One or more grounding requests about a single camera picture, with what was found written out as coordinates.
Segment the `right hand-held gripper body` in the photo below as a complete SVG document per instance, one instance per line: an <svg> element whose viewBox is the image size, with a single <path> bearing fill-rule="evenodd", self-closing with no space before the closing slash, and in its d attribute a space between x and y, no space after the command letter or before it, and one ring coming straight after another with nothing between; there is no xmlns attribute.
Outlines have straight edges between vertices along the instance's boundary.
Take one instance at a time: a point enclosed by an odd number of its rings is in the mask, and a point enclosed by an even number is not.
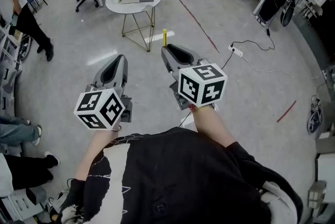
<svg viewBox="0 0 335 224"><path fill-rule="evenodd" d="M181 109L186 109L189 104L203 107L222 100L227 75L217 64L205 61L178 69L172 75L175 82L170 89Z"/></svg>

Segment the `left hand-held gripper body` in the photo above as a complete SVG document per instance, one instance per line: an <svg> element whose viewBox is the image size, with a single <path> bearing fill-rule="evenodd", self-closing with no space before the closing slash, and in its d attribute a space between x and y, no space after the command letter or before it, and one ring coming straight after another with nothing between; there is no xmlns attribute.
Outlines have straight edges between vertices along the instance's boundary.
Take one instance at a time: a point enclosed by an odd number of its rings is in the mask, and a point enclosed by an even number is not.
<svg viewBox="0 0 335 224"><path fill-rule="evenodd" d="M132 101L124 94L127 81L87 85L74 109L76 118L89 130L113 130L117 122L131 122Z"/></svg>

